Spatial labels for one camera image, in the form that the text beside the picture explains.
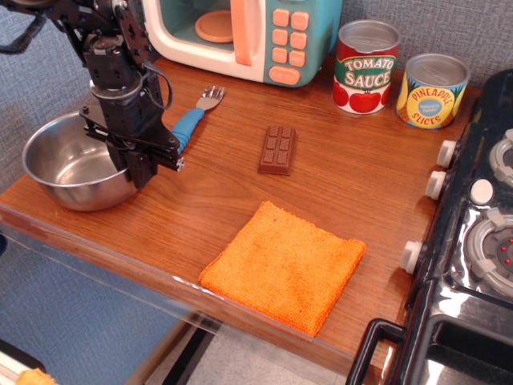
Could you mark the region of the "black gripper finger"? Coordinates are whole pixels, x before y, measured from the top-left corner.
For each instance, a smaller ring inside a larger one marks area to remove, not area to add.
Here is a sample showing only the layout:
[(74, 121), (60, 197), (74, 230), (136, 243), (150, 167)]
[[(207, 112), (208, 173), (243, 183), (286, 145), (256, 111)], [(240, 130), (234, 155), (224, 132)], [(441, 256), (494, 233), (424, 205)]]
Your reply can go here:
[(136, 189), (142, 189), (157, 174), (157, 163), (147, 154), (127, 153), (127, 168)]
[(127, 169), (127, 147), (123, 143), (107, 142), (107, 150), (118, 172)]

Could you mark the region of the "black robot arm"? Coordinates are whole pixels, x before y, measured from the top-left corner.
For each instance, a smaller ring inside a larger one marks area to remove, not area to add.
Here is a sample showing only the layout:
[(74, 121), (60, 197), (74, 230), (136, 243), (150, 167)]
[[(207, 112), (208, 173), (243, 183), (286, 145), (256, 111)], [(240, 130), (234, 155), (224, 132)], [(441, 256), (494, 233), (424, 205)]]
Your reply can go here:
[(126, 169), (137, 189), (158, 167), (178, 171), (183, 165), (180, 142), (162, 121), (172, 104), (163, 98), (166, 75), (151, 62), (152, 45), (127, 1), (3, 1), (8, 11), (33, 21), (4, 55), (24, 52), (46, 21), (67, 35), (91, 77), (98, 105), (83, 107), (88, 136), (103, 141), (118, 170)]

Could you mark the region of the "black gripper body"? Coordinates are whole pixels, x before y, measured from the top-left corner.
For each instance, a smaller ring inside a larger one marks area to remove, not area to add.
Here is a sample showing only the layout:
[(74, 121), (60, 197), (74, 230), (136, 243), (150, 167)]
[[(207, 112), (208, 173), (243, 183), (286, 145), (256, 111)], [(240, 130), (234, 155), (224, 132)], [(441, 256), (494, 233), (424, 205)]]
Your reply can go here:
[(153, 71), (138, 73), (124, 86), (92, 79), (90, 90), (98, 104), (83, 107), (80, 115), (88, 136), (105, 144), (123, 143), (127, 152), (149, 155), (157, 168), (179, 171), (184, 159), (177, 152), (179, 141), (163, 123), (169, 103), (163, 101), (159, 77)]

